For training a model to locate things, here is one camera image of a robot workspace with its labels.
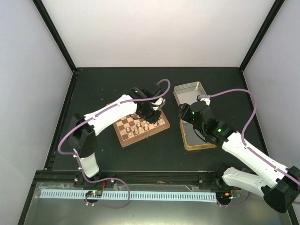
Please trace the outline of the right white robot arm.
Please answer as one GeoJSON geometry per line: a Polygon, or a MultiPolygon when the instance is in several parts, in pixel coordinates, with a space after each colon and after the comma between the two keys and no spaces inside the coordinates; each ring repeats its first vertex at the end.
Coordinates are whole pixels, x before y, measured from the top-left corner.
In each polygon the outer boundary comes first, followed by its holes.
{"type": "Polygon", "coordinates": [[[242,188],[262,197],[275,211],[287,212],[300,194],[299,168],[289,168],[262,153],[246,141],[241,133],[226,122],[217,120],[205,101],[196,101],[191,105],[180,104],[178,117],[191,124],[204,141],[222,148],[253,171],[247,173],[234,167],[227,168],[214,175],[215,187],[242,188]]]}

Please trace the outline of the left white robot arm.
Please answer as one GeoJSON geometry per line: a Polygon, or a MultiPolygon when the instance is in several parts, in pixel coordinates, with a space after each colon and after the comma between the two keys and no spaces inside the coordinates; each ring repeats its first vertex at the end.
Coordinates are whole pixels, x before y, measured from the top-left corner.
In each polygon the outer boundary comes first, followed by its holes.
{"type": "Polygon", "coordinates": [[[159,108],[165,103],[162,97],[158,97],[162,93],[161,87],[155,83],[146,89],[132,88],[128,94],[122,95],[98,111],[84,116],[78,113],[73,116],[70,123],[72,127],[91,119],[67,138],[76,157],[79,158],[86,184],[96,187],[101,180],[95,156],[97,136],[108,126],[131,114],[136,114],[147,123],[157,122],[161,116],[159,108]]]}

